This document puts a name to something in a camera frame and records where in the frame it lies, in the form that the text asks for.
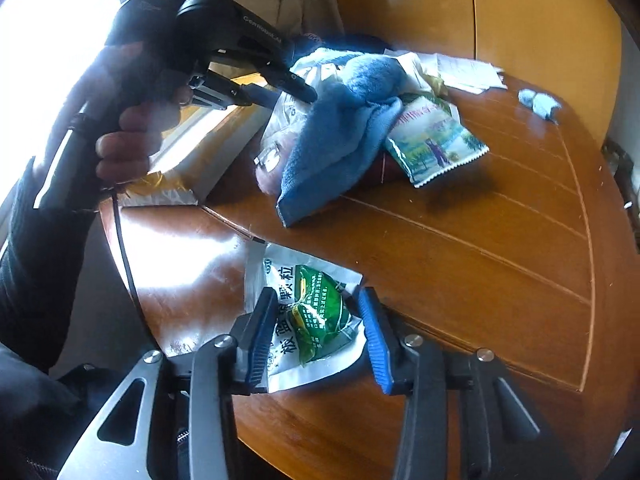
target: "wooden table surface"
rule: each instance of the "wooden table surface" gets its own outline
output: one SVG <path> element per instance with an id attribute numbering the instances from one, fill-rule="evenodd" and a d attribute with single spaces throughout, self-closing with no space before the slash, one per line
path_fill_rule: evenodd
<path id="1" fill-rule="evenodd" d="M 252 141 L 206 208 L 126 208 L 122 229 L 147 323 L 169 355 L 226 332 L 242 312 L 253 236 L 361 272 L 399 316 L 447 346 L 493 349 L 585 478 L 606 464 L 638 387 L 638 255 L 622 198 L 585 127 L 517 102 L 526 86 L 451 91 L 490 147 L 421 189 L 356 189 L 285 229 L 253 176 Z M 113 215 L 102 210 L 116 264 Z M 402 399 L 369 365 L 234 399 L 240 438 L 294 480 L 391 478 Z M 458 478 L 455 413 L 450 478 Z"/>

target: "black sleeve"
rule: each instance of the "black sleeve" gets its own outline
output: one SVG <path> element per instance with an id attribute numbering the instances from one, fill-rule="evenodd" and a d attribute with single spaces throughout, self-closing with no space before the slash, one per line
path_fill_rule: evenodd
<path id="1" fill-rule="evenodd" d="M 46 372 L 66 339 L 95 214 L 34 209 L 32 165 L 18 186 L 0 260 L 0 342 Z"/>

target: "human hand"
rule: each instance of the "human hand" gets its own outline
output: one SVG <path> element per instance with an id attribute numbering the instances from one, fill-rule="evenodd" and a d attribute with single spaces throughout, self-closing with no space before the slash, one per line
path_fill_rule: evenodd
<path id="1" fill-rule="evenodd" d="M 44 181 L 73 116 L 93 92 L 113 84 L 118 72 L 139 56 L 142 49 L 142 43 L 131 43 L 108 46 L 98 54 L 69 92 L 43 152 L 36 157 L 33 173 L 37 182 Z M 147 102 L 124 110 L 119 121 L 121 130 L 105 134 L 96 142 L 96 153 L 102 159 L 95 170 L 97 176 L 111 185 L 145 176 L 149 170 L 148 156 L 162 144 L 161 133 L 178 124 L 180 105 L 188 104 L 192 95 L 191 89 L 183 86 L 176 89 L 170 102 Z"/>

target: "green and white packet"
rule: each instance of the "green and white packet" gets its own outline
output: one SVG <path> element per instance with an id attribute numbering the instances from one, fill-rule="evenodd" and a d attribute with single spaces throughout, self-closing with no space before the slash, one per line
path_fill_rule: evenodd
<path id="1" fill-rule="evenodd" d="M 386 150 L 414 187 L 489 151 L 484 142 L 456 120 L 456 113 L 457 109 L 443 100 L 420 95 L 405 104 L 389 132 Z"/>
<path id="2" fill-rule="evenodd" d="M 345 305 L 362 275 L 278 244 L 251 244 L 245 276 L 245 310 L 260 291 L 278 294 L 280 312 L 273 331 L 263 386 L 288 390 L 334 375 L 362 355 L 361 320 Z"/>

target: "small blue crumpled object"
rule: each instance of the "small blue crumpled object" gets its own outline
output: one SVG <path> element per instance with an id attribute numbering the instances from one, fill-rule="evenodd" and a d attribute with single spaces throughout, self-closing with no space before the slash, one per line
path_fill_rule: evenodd
<path id="1" fill-rule="evenodd" d="M 318 86 L 318 100 L 282 173 L 276 209 L 285 227 L 357 184 L 402 112 L 398 94 L 406 72 L 398 60 L 319 48 L 292 70 L 327 63 L 344 66 L 341 80 Z"/>
<path id="2" fill-rule="evenodd" d="M 562 108 L 562 105 L 550 95 L 525 88 L 518 92 L 518 101 L 533 110 L 537 116 L 558 124 L 554 115 L 556 110 Z"/>

